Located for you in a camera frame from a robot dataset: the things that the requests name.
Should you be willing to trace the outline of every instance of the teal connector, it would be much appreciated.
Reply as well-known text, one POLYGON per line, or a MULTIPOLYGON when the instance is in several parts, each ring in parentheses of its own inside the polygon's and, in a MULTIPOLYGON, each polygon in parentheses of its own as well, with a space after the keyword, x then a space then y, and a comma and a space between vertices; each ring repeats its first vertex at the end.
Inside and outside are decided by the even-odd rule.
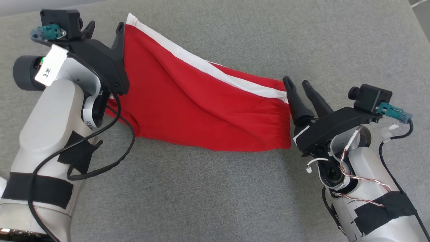
POLYGON ((412 114, 404 112, 403 109, 397 108, 386 102, 381 102, 378 107, 378 113, 395 118, 403 124, 407 124, 408 119, 412 118, 412 114))
POLYGON ((65 36, 59 25, 40 26, 31 31, 31 36, 40 40, 56 40, 65 36))

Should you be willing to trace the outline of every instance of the red cloth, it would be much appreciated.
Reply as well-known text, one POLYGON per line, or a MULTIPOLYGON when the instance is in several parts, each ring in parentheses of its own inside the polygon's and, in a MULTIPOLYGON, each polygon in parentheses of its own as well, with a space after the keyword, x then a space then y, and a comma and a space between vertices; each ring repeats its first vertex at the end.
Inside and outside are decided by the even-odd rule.
MULTIPOLYGON (((136 136, 222 151, 290 148, 290 109, 284 101, 220 81, 130 24, 124 51, 130 89, 120 96, 121 115, 136 136)), ((280 81, 211 64, 227 75, 285 92, 280 81)))

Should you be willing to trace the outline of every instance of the white sticker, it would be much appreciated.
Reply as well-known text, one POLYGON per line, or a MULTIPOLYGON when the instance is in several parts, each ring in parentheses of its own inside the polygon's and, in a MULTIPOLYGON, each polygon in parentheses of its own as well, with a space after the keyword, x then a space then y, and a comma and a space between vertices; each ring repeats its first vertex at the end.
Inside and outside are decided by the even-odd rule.
POLYGON ((45 86, 51 86, 57 79, 61 66, 66 59, 67 50, 53 44, 51 50, 43 59, 42 66, 34 79, 45 86))

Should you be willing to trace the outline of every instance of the folded red garment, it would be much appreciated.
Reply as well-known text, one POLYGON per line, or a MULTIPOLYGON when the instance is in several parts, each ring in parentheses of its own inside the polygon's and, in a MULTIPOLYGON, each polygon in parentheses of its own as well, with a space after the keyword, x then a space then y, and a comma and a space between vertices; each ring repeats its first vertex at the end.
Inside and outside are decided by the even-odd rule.
POLYGON ((121 115, 138 137, 222 151, 290 148, 281 81, 203 60, 132 14, 124 64, 130 89, 120 97, 121 115))

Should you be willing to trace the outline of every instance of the black tape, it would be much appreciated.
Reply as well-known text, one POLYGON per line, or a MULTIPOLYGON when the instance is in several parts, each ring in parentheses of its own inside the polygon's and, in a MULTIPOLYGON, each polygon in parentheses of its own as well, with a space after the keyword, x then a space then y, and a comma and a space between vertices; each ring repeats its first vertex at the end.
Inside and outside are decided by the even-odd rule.
MULTIPOLYGON (((75 131, 72 131, 66 146, 75 143, 76 141, 82 139, 75 131)), ((88 140, 85 140, 72 148, 61 153, 58 162, 63 164, 74 164, 74 168, 81 174, 86 174, 88 172, 88 167, 91 162, 92 154, 97 150, 97 146, 92 145, 88 140)))
POLYGON ((358 216, 354 219, 354 222, 365 235, 390 222, 392 219, 412 216, 417 212, 406 193, 391 191, 373 201, 383 204, 385 207, 366 203, 354 210, 358 216))
MULTIPOLYGON (((31 174, 11 172, 2 198, 27 200, 31 174)), ((33 183, 33 201, 52 204, 66 209, 72 197, 73 184, 54 177, 36 176, 33 183)))

